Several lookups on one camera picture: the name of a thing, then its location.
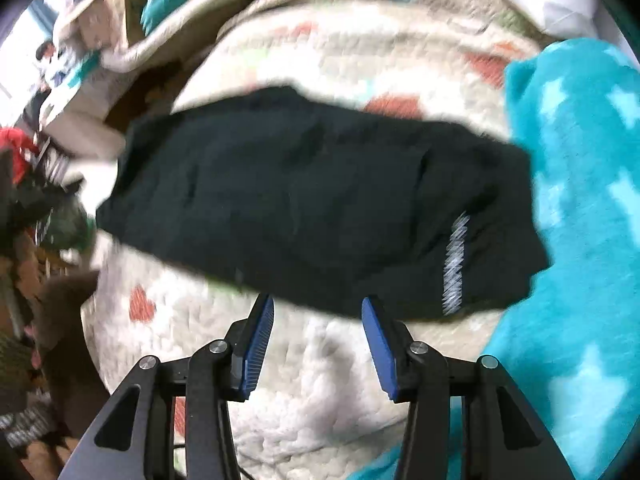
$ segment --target red heart pattern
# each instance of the red heart pattern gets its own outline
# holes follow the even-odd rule
[[[364,111],[398,119],[422,119],[420,97],[417,95],[383,94],[369,101]]]
[[[136,285],[129,296],[129,319],[148,323],[156,315],[156,304],[146,298],[145,289]]]
[[[485,83],[497,89],[504,88],[504,69],[509,61],[498,56],[476,54],[475,52],[466,52],[465,58]]]

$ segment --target white star pattern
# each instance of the white star pattern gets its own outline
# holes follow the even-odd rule
[[[625,92],[618,85],[615,85],[607,95],[607,99],[617,110],[620,120],[627,130],[636,126],[636,121],[640,119],[640,105],[635,92]]]
[[[564,182],[549,184],[542,173],[536,173],[536,215],[541,229],[562,224],[560,201]]]
[[[568,97],[562,91],[562,80],[564,78],[559,77],[554,81],[545,83],[542,87],[542,102],[540,103],[540,113],[546,118],[547,121],[553,122],[556,119],[556,110],[558,107],[566,101]]]
[[[603,374],[600,350],[585,348],[575,375],[558,377],[549,384],[552,434],[574,472],[590,475],[596,466],[605,425],[629,390],[622,377]]]
[[[605,50],[604,53],[611,56],[620,66],[630,66],[629,58],[622,54],[622,52],[620,52],[620,50],[615,48],[613,45]]]
[[[621,169],[618,180],[609,184],[607,191],[624,211],[631,237],[636,248],[640,249],[640,193],[631,180],[631,174],[626,169]]]

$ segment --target turquoise blanket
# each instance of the turquoise blanket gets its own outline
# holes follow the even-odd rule
[[[485,353],[511,373],[576,479],[596,480],[640,414],[640,74],[610,44],[581,39],[505,76],[553,265]],[[385,457],[350,480],[391,479],[396,460]],[[454,452],[450,479],[459,464]]]

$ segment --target teal fabric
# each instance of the teal fabric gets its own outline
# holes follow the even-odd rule
[[[553,265],[485,353],[513,376],[576,479],[596,480],[640,413],[640,74],[612,45],[580,39],[505,76]]]
[[[188,0],[149,0],[142,10],[140,24],[145,36],[151,34],[155,28],[175,9]]]
[[[100,66],[100,51],[94,50],[82,58],[67,76],[69,88],[79,85],[86,77]]]
[[[394,480],[400,458],[400,446],[379,456],[364,469],[353,473],[349,480]]]

